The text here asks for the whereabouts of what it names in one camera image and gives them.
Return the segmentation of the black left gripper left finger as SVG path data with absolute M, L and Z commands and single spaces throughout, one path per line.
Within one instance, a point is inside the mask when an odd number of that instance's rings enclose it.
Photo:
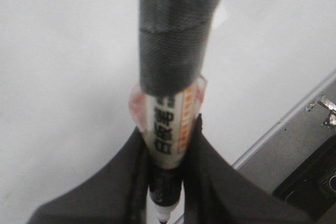
M 149 174 L 148 152 L 134 129 L 102 169 L 37 208 L 28 223 L 146 223 Z

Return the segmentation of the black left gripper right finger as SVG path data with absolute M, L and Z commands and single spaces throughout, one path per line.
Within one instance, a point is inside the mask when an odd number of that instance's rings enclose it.
M 304 211 L 264 192 L 229 165 L 195 120 L 182 164 L 184 223 L 312 223 Z

